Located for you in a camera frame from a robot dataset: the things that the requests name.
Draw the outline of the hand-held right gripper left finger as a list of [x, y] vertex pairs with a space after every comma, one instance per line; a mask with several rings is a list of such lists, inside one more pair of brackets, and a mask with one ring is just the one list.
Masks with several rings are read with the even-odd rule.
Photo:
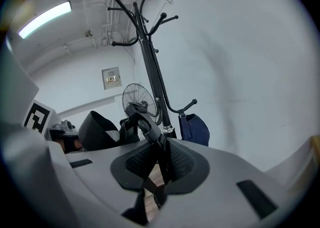
[[112, 161], [139, 144], [100, 151], [64, 154], [56, 142], [48, 143], [51, 161], [82, 228], [137, 228], [122, 216], [134, 207], [137, 193], [123, 189], [113, 178]]

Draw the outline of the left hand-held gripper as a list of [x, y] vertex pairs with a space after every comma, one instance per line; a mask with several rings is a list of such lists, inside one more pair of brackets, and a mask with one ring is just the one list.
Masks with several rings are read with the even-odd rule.
[[70, 121], [62, 120], [54, 109], [36, 100], [30, 105], [22, 124], [38, 131], [48, 141], [78, 139], [78, 132]]

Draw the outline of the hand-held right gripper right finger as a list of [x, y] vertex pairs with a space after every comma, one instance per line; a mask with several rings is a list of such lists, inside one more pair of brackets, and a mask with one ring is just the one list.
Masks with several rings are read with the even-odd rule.
[[192, 142], [172, 142], [205, 157], [209, 173], [193, 192], [169, 195], [150, 228], [258, 227], [261, 219], [237, 186], [245, 180], [253, 181], [278, 208], [288, 200], [287, 190], [278, 181], [241, 157]]

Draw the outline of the person's left hand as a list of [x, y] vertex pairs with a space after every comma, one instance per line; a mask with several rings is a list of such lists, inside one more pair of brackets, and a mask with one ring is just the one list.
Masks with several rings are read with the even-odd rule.
[[66, 141], [64, 139], [57, 139], [56, 142], [60, 144], [65, 154], [78, 152], [83, 149], [83, 146], [79, 139], [67, 138]]

